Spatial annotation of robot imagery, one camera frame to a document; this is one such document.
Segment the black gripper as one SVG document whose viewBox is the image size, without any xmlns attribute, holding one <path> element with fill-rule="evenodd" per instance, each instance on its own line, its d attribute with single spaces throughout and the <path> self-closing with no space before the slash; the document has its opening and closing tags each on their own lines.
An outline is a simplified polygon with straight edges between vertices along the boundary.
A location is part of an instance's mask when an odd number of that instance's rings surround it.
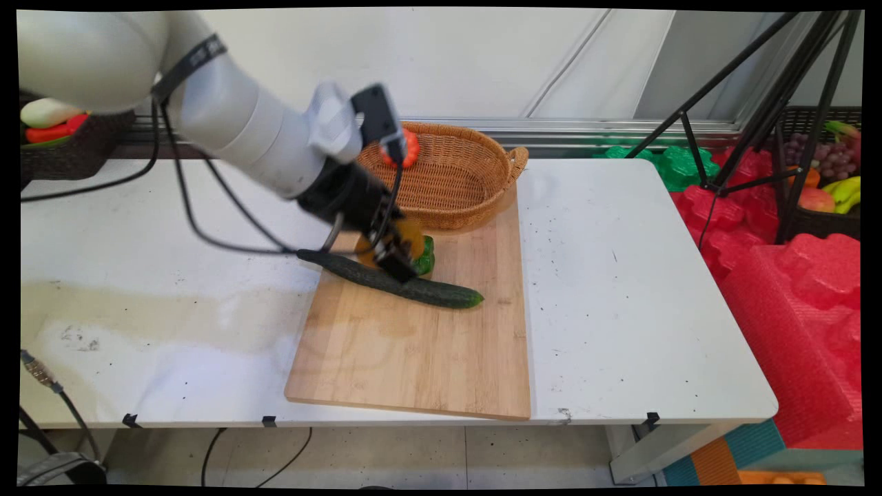
<svg viewBox="0 0 882 496">
<path fill-rule="evenodd" d="M 364 235 L 378 230 L 391 203 L 391 190 L 356 161 L 327 158 L 317 179 L 296 198 L 307 213 L 333 224 L 343 215 L 342 230 Z M 398 282 L 416 278 L 418 224 L 390 223 L 373 248 L 373 262 Z"/>
</svg>

